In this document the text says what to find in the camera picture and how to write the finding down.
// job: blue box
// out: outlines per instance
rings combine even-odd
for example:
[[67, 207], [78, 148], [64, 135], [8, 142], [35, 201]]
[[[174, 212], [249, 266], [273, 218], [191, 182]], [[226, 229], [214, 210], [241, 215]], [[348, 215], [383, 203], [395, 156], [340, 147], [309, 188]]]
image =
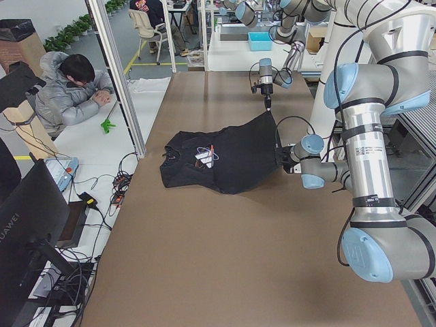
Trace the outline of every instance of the blue box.
[[251, 51], [270, 51], [273, 47], [269, 32], [248, 32], [248, 43]]

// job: white chair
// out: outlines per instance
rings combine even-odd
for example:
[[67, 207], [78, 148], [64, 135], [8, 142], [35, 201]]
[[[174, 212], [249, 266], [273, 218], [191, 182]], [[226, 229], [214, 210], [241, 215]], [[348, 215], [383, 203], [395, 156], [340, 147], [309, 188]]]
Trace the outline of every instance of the white chair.
[[156, 64], [160, 65], [159, 57], [161, 54], [161, 47], [162, 42], [168, 41], [167, 33], [159, 32], [159, 28], [162, 28], [165, 26], [165, 23], [161, 23], [156, 25], [155, 28], [153, 28], [150, 24], [149, 15], [147, 15], [146, 12], [141, 12], [139, 10], [129, 10], [129, 16], [133, 20], [134, 28], [138, 30], [138, 35], [140, 37], [139, 41], [139, 49], [138, 49], [138, 59], [141, 59], [140, 53], [141, 53], [141, 46], [142, 41], [148, 41], [148, 42], [156, 42], [157, 44], [157, 59]]

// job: puffer jacket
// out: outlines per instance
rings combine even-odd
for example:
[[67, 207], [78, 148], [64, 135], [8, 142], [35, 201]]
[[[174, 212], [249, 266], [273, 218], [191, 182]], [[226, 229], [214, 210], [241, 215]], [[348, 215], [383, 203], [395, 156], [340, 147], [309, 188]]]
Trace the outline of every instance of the puffer jacket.
[[114, 89], [109, 74], [95, 71], [95, 79], [85, 87], [68, 80], [59, 66], [68, 57], [63, 52], [48, 52], [41, 58], [42, 79], [47, 84], [36, 95], [35, 111], [48, 134], [57, 137], [65, 126], [75, 125], [98, 113], [99, 105], [92, 100], [98, 90]]

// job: power adapter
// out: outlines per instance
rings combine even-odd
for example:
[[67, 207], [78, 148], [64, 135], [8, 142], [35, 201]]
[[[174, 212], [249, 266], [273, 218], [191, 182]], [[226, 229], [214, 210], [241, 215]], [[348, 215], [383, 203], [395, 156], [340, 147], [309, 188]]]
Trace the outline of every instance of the power adapter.
[[89, 208], [97, 208], [97, 200], [90, 196], [87, 192], [79, 194], [79, 198], [85, 201], [88, 204]]

